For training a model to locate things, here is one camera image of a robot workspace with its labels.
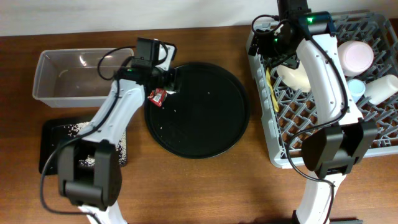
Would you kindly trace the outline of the red snack wrapper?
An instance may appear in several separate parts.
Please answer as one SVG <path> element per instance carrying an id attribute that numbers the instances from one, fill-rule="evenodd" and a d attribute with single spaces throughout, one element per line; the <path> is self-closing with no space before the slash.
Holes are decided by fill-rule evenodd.
<path id="1" fill-rule="evenodd" d="M 155 104 L 158 107 L 162 106 L 162 103 L 165 101 L 167 97 L 167 91 L 160 89 L 160 88 L 156 88 L 155 90 L 152 90 L 149 94 L 149 96 L 147 97 L 147 99 L 152 102 L 153 104 Z"/>

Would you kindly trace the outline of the beige plate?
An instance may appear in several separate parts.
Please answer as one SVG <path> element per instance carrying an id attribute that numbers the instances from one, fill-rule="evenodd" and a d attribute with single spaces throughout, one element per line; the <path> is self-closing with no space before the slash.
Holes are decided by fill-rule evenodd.
<path id="1" fill-rule="evenodd" d="M 301 90 L 304 93 L 311 91 L 310 82 L 302 63 L 299 64 L 297 69 L 279 65 L 276 72 L 282 78 L 283 83 L 289 88 L 295 91 Z"/>

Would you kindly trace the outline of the yellow plastic knife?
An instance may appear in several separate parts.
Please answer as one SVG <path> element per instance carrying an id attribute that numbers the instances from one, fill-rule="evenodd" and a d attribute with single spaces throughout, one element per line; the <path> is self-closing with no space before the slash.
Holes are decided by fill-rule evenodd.
<path id="1" fill-rule="evenodd" d="M 273 89 L 272 83 L 271 83 L 270 68 L 266 68 L 266 82 L 267 82 L 267 86 L 269 87 L 270 92 L 271 92 L 271 101 L 272 101 L 272 105 L 273 105 L 274 111 L 276 113 L 278 113 L 279 112 L 279 105 L 278 105 L 278 102 L 276 100 L 276 97 L 275 97 L 275 94 L 274 94 L 274 89 Z"/>

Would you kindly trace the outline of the pink bowl with rice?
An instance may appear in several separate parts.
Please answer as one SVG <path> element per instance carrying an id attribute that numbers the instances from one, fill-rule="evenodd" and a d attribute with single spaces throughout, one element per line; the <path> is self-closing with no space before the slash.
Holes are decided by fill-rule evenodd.
<path id="1" fill-rule="evenodd" d="M 350 40 L 338 47 L 338 56 L 343 73 L 347 77 L 355 77 L 365 72 L 373 63 L 372 48 L 361 41 Z"/>

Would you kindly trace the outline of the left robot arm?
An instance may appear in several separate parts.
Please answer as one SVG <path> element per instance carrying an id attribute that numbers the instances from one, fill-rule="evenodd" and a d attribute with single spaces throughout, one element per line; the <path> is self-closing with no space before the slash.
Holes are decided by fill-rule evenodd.
<path id="1" fill-rule="evenodd" d="M 115 71 L 105 102 L 75 139 L 59 145 L 58 190 L 91 223 L 125 223 L 117 199 L 122 175 L 116 146 L 134 113 L 152 90 L 178 92 L 176 69 L 127 68 Z"/>

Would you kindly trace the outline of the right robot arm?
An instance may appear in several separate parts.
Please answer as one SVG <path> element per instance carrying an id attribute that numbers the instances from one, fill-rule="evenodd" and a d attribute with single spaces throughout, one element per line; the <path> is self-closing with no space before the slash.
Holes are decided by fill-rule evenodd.
<path id="1" fill-rule="evenodd" d="M 308 173 L 293 166 L 307 180 L 292 223 L 329 223 L 338 187 L 358 164 L 377 136 L 377 126 L 365 121 L 348 90 L 338 56 L 336 29 L 329 12 L 282 9 L 272 30 L 254 31 L 257 53 L 276 67 L 296 55 L 310 83 L 317 125 L 297 132 Z"/>

